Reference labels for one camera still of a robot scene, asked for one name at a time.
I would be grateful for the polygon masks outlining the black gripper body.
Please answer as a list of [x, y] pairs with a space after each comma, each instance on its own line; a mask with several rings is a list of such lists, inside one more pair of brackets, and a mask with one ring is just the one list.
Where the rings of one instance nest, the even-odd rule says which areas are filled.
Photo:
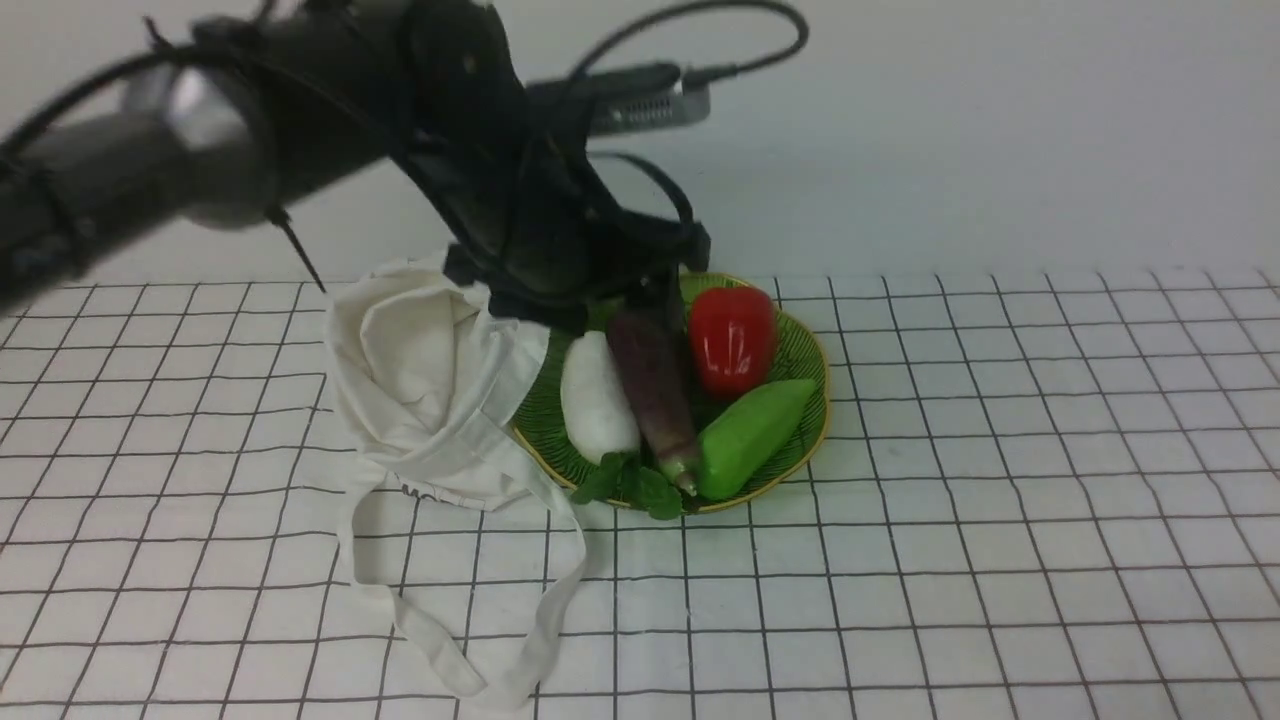
[[625, 208], [588, 156], [598, 102], [707, 87], [684, 68], [650, 61], [525, 85], [508, 61], [439, 60], [411, 76], [433, 154], [422, 169], [458, 223], [445, 274], [485, 284], [495, 315], [577, 333], [589, 305], [630, 296], [667, 307], [681, 266], [708, 268], [710, 237], [669, 176], [620, 155], [671, 201], [671, 219]]

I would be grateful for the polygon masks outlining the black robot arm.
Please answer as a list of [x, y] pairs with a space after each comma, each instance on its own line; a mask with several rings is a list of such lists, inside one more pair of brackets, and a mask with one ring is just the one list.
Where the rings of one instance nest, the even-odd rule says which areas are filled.
[[178, 218], [287, 225], [285, 210], [388, 159], [451, 232], [444, 275], [502, 318], [581, 332], [607, 299], [675, 297], [710, 238], [652, 163], [675, 218], [623, 208], [588, 158], [594, 135], [654, 129], [609, 113], [692, 90], [658, 61], [525, 85], [502, 19], [475, 1], [306, 1], [269, 20], [211, 17], [188, 44], [99, 70], [3, 141], [3, 309]]

